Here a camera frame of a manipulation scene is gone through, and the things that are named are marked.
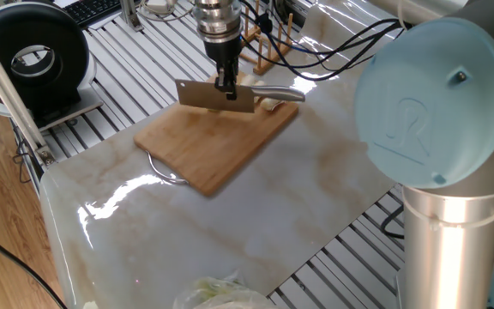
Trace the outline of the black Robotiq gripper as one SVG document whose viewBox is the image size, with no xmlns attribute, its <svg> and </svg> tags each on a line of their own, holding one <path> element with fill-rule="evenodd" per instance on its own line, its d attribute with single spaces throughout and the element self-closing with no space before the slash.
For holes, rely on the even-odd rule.
<svg viewBox="0 0 494 309">
<path fill-rule="evenodd" d="M 220 43 L 205 42 L 204 47 L 208 57 L 216 63 L 214 87 L 219 91 L 226 91 L 227 99 L 236 100 L 238 58 L 243 49 L 241 39 Z"/>
</svg>

